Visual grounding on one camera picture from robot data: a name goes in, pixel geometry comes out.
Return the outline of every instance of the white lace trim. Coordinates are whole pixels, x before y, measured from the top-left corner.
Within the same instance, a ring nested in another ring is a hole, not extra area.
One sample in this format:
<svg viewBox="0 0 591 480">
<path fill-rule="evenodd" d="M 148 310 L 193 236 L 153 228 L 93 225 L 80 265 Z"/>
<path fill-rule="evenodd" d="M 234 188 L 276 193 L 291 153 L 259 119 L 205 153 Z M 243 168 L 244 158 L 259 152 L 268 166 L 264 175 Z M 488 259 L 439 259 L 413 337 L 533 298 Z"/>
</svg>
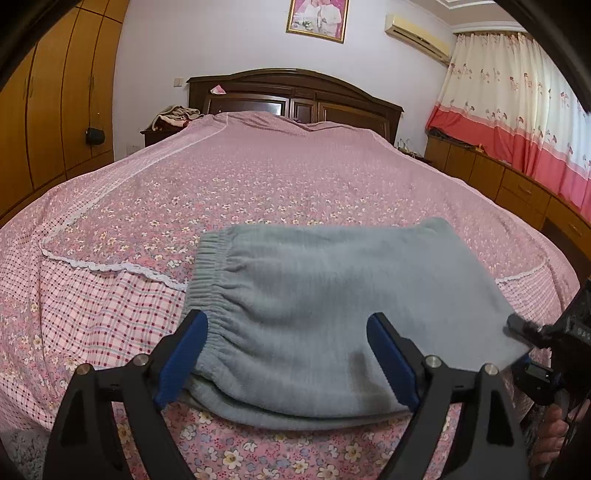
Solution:
<svg viewBox="0 0 591 480">
<path fill-rule="evenodd" d="M 88 268 L 91 271 L 101 271 L 101 272 L 129 271 L 131 273 L 137 273 L 137 274 L 143 275 L 144 277 L 149 278 L 150 280 L 164 283 L 167 287 L 170 287 L 173 290 L 187 291 L 187 284 L 186 283 L 180 283 L 176 280 L 173 280 L 168 275 L 164 275 L 162 273 L 156 272 L 155 270 L 151 270 L 151 269 L 149 269 L 147 267 L 143 267 L 141 265 L 128 263 L 128 262 L 123 262 L 123 263 L 119 263 L 119 264 L 97 264 L 94 262 L 74 260 L 72 258 L 58 257 L 57 255 L 52 254 L 49 250 L 46 250 L 43 247 L 46 245 L 46 243 L 51 241 L 58 233 L 62 232 L 66 227 L 68 227 L 69 225 L 74 223 L 76 220 L 78 220 L 78 218 L 80 218 L 85 212 L 87 212 L 93 205 L 95 205 L 98 201 L 103 199 L 108 193 L 115 190 L 122 183 L 124 183 L 127 180 L 129 180 L 130 178 L 136 176 L 138 173 L 141 173 L 146 168 L 151 167 L 152 165 L 158 163 L 159 161 L 164 160 L 165 158 L 168 158 L 171 155 L 177 154 L 177 153 L 185 150 L 186 148 L 192 147 L 193 145 L 198 144 L 199 142 L 202 142 L 203 140 L 206 140 L 214 135 L 217 135 L 218 133 L 223 132 L 227 126 L 228 126 L 228 114 L 226 114 L 226 123 L 224 124 L 224 126 L 221 129 L 219 129 L 219 130 L 217 130 L 217 131 L 215 131 L 203 138 L 200 138 L 199 140 L 196 140 L 195 142 L 189 143 L 188 145 L 178 148 L 178 149 L 172 151 L 171 153 L 166 154 L 163 157 L 159 157 L 159 158 L 154 159 L 153 161 L 147 162 L 139 170 L 133 171 L 131 174 L 114 181 L 112 184 L 110 184 L 108 186 L 107 189 L 105 189 L 103 192 L 99 193 L 96 198 L 85 203 L 81 208 L 79 208 L 78 210 L 73 212 L 71 215 L 69 215 L 64 222 L 60 223 L 59 225 L 56 225 L 41 240 L 40 247 L 41 247 L 41 252 L 43 253 L 43 255 L 45 255 L 48 258 L 51 258 L 52 260 L 58 260 L 61 262 L 68 263 L 74 268 Z"/>
<path fill-rule="evenodd" d="M 150 280 L 158 281 L 160 283 L 164 283 L 167 287 L 172 288 L 173 290 L 178 291 L 187 291 L 187 284 L 177 282 L 173 280 L 168 275 L 164 275 L 162 273 L 158 273 L 155 270 L 151 270 L 147 267 L 142 267 L 141 265 L 136 265 L 133 263 L 118 263 L 118 264 L 97 264 L 94 262 L 87 262 L 82 260 L 73 260 L 71 258 L 66 257 L 58 257 L 57 255 L 52 254 L 51 252 L 42 249 L 43 255 L 52 260 L 58 260 L 61 262 L 65 262 L 70 264 L 74 268 L 88 268 L 91 271 L 99 271 L 99 272 L 119 272 L 119 271 L 128 271 L 131 273 L 137 273 L 147 277 Z"/>
<path fill-rule="evenodd" d="M 41 240 L 41 245 L 45 245 L 47 242 L 52 240 L 58 233 L 62 232 L 66 227 L 70 226 L 72 223 L 74 223 L 76 220 L 78 220 L 78 218 L 80 218 L 82 216 L 82 214 L 87 212 L 93 205 L 95 205 L 98 201 L 102 200 L 108 193 L 115 190 L 122 183 L 135 177 L 138 173 L 143 172 L 146 168 L 157 164 L 161 160 L 164 160 L 165 158 L 168 158 L 171 155 L 175 155 L 179 152 L 182 152 L 186 148 L 192 147 L 193 145 L 196 145 L 199 142 L 202 142 L 203 140 L 207 140 L 208 138 L 211 138 L 214 135 L 217 135 L 218 133 L 223 132 L 227 126 L 228 126 L 228 114 L 226 114 L 226 124 L 220 130 L 218 130 L 210 135 L 207 135 L 206 137 L 200 138 L 199 140 L 196 140 L 195 142 L 189 143 L 188 145 L 185 145 L 184 147 L 178 148 L 163 157 L 158 157 L 151 162 L 147 162 L 145 165 L 142 166 L 141 169 L 139 169 L 135 172 L 132 172 L 131 174 L 127 175 L 126 177 L 123 177 L 121 179 L 114 181 L 111 185 L 109 185 L 109 188 L 107 188 L 104 192 L 101 192 L 96 198 L 87 202 L 81 208 L 79 208 L 74 213 L 69 215 L 64 222 L 60 223 L 59 225 L 56 225 L 53 229 L 51 229 L 51 231 Z"/>
<path fill-rule="evenodd" d="M 499 283 L 507 283 L 510 281 L 521 280 L 522 278 L 529 277 L 530 275 L 533 275 L 534 273 L 542 270 L 542 268 L 544 268 L 548 264 L 548 262 L 549 262 L 549 259 L 546 259 L 546 260 L 544 260 L 544 263 L 542 263 L 541 265 L 538 265 L 537 267 L 533 268 L 532 270 L 529 270 L 529 271 L 523 272 L 523 273 L 519 273 L 517 275 L 512 275 L 510 277 L 497 278 L 495 280 L 495 282 L 498 285 Z"/>
</svg>

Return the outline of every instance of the floral curtain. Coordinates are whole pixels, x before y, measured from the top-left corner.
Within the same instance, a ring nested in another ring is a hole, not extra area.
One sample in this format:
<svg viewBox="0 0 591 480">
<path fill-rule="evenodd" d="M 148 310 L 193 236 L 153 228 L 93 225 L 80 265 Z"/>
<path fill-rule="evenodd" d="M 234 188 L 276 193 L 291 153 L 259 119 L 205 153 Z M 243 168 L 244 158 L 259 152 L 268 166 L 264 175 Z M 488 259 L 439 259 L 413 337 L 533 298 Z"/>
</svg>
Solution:
<svg viewBox="0 0 591 480">
<path fill-rule="evenodd" d="M 591 220 L 591 117 L 534 40 L 458 36 L 432 127 L 482 144 Z"/>
</svg>

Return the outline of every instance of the pink floral bedspread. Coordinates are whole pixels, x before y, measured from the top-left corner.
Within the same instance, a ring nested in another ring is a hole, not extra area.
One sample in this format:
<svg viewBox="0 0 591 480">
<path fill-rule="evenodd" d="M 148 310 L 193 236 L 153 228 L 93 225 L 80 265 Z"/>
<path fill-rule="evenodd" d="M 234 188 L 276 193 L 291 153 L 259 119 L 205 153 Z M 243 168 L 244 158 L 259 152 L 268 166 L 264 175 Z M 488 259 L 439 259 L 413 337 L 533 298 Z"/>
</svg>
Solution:
<svg viewBox="0 0 591 480">
<path fill-rule="evenodd" d="M 526 318 L 554 322 L 578 289 L 562 253 L 523 221 L 373 132 L 343 125 L 207 116 L 55 187 L 0 231 L 0 432 L 50 429 L 76 365 L 122 365 L 174 331 L 203 231 L 241 222 L 404 226 L 428 216 L 454 226 Z M 527 401 L 514 401 L 523 414 Z M 145 479 L 124 410 L 114 408 L 131 469 Z M 440 475 L 458 413 L 450 409 L 426 478 Z M 207 480 L 374 479 L 408 423 L 400 415 L 284 433 L 183 404 L 164 416 Z"/>
</svg>

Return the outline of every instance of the wardrobe door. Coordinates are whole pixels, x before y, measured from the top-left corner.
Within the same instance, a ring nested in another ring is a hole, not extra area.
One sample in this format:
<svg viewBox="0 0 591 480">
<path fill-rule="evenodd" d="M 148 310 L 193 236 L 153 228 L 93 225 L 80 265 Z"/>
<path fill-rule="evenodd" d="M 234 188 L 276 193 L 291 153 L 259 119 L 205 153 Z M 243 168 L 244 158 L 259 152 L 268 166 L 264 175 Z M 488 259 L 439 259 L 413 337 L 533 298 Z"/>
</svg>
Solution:
<svg viewBox="0 0 591 480">
<path fill-rule="evenodd" d="M 25 109 L 34 51 L 0 91 L 0 216 L 33 192 L 27 161 Z"/>
<path fill-rule="evenodd" d="M 105 16 L 123 23 L 129 0 L 109 0 Z"/>
<path fill-rule="evenodd" d="M 64 173 L 61 144 L 61 81 L 78 9 L 71 10 L 40 41 L 27 106 L 27 145 L 33 188 Z"/>
<path fill-rule="evenodd" d="M 99 168 L 106 167 L 107 165 L 112 164 L 115 161 L 115 157 L 113 156 L 113 151 L 109 150 L 108 152 L 103 153 L 97 157 L 91 158 L 89 161 L 86 161 L 77 167 L 74 167 L 71 170 L 66 172 L 68 180 L 73 179 L 79 175 L 84 175 L 85 173 L 90 173 L 91 171 L 98 170 Z"/>
<path fill-rule="evenodd" d="M 81 7 L 99 15 L 103 15 L 108 3 L 109 0 L 84 0 Z"/>
<path fill-rule="evenodd" d="M 102 19 L 100 15 L 80 10 L 68 48 L 61 96 L 61 133 L 66 170 L 92 156 L 86 144 L 86 129 L 90 124 L 90 72 Z"/>
<path fill-rule="evenodd" d="M 96 157 L 113 149 L 113 77 L 121 24 L 105 17 L 96 42 L 90 81 L 90 126 L 105 132 L 105 142 L 92 146 Z"/>
</svg>

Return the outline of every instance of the human hand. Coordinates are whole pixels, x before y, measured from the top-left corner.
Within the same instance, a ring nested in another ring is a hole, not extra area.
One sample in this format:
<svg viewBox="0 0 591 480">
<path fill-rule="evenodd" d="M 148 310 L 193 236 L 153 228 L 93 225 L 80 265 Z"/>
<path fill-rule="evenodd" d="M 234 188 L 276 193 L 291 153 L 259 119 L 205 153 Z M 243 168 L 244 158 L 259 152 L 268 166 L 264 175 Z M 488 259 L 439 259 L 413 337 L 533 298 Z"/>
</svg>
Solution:
<svg viewBox="0 0 591 480">
<path fill-rule="evenodd" d="M 580 413 L 577 415 L 576 421 L 580 421 L 589 408 L 589 400 L 586 400 Z M 569 418 L 573 419 L 576 410 L 569 414 Z M 533 456 L 530 463 L 533 465 L 545 465 L 556 460 L 560 454 L 560 449 L 565 440 L 566 433 L 569 430 L 569 425 L 562 420 L 562 409 L 557 405 L 551 405 L 538 431 L 538 439 L 534 444 Z"/>
</svg>

